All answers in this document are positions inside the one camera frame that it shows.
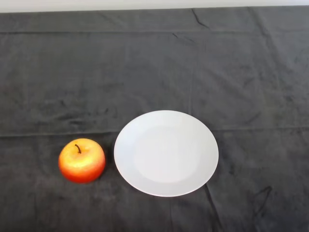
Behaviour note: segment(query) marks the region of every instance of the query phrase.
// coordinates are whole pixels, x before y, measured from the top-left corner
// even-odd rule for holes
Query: table
[[[307,232],[309,8],[0,14],[0,231]],[[117,171],[133,118],[188,113],[219,146],[197,191],[154,197]],[[99,142],[98,181],[62,147]]]

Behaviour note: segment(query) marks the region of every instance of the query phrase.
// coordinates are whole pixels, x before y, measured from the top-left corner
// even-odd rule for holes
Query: white plate
[[[154,111],[129,122],[119,133],[114,157],[122,177],[138,190],[180,196],[203,186],[219,158],[211,131],[177,111]]]

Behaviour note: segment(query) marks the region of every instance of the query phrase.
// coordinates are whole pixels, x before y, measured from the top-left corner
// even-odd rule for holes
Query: apple
[[[75,139],[69,142],[59,156],[62,175],[75,183],[89,183],[97,179],[105,167],[102,147],[90,139]]]

